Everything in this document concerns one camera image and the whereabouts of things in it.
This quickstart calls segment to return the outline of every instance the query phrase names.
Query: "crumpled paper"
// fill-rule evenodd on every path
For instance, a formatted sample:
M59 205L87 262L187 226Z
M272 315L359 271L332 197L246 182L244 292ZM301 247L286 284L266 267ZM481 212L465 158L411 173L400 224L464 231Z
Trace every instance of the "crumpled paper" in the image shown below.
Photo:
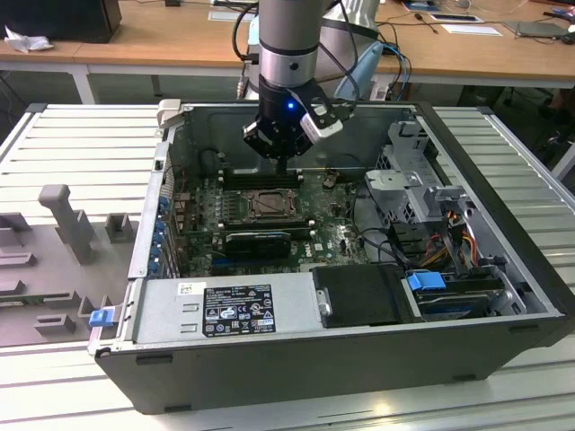
M11 31L6 26L4 28L6 30L4 42L18 51L28 54L28 51L54 48L54 45L50 45L48 38L45 38L44 36L24 36L23 34Z

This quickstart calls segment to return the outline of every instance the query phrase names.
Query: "motherboard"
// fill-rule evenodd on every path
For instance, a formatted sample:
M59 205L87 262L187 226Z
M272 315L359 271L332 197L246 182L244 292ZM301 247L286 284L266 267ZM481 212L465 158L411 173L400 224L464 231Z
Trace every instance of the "motherboard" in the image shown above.
M350 219L356 184L326 170L298 173L286 182L291 188L253 189L222 176L198 180L176 205L182 272L256 275L368 263Z

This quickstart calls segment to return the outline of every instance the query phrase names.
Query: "metal slats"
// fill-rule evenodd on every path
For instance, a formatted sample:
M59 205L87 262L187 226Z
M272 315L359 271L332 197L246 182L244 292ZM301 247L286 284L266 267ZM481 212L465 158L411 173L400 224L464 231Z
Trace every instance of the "metal slats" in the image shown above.
M33 128L28 137L153 137L155 128Z
M138 221L153 167L156 106L62 107L37 114L0 164L0 212L29 224L54 224L37 199L46 184L66 184L73 209L92 222L110 213Z
M148 119L46 119L40 117L36 128L157 128L157 120Z
M437 111L563 281L575 287L573 208L552 189L544 173L537 172L524 158L521 152L527 150L507 131L496 129L489 116L476 111L482 117L479 120L476 115L467 117L469 110L464 114L453 109ZM457 184L447 160L439 156L438 163Z
M37 137L24 139L21 149L28 148L155 148L155 137Z
M157 110L152 109L107 109L107 110L79 110L77 107L69 110L48 108L41 113L43 119L151 119L155 117Z
M86 358L83 348L0 356L0 367L12 370L0 382L3 429L43 431L86 428L86 424L93 424L88 428L95 429L102 426L102 418L117 426L152 431L327 428L556 431L572 429L575 423L573 336L552 347L528 350L479 382L155 417L136 413L98 365L87 362ZM48 399L59 402L47 402Z
M0 175L0 187L44 186L45 184L74 185L123 185L145 184L150 179L150 172L46 172L46 173L15 173Z
M152 159L138 160L55 160L49 163L41 161L20 161L8 163L3 172L122 172L150 171Z
M154 148L53 148L30 149L19 148L10 154L13 161L19 160L114 160L114 159L147 159L154 158Z
M42 187L2 187L0 188L0 202L26 202L38 200ZM69 200L99 199L126 199L134 196L144 196L147 184L138 186L74 186L71 189Z

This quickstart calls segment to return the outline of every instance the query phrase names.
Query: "smartphone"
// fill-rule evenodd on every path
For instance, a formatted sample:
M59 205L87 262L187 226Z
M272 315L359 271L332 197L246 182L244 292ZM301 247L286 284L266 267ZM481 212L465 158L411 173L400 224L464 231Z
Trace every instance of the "smartphone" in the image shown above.
M457 15L452 13L429 13L429 16L435 21L442 22L482 22L475 15Z

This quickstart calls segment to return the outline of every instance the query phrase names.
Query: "blue tab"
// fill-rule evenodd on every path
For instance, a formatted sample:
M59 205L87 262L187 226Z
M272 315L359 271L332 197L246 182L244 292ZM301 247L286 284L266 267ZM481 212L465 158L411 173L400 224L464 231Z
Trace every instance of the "blue tab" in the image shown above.
M446 288L446 282L438 272L414 272L407 281L413 291Z
M89 324L92 328L114 326L113 310L95 310L90 314Z

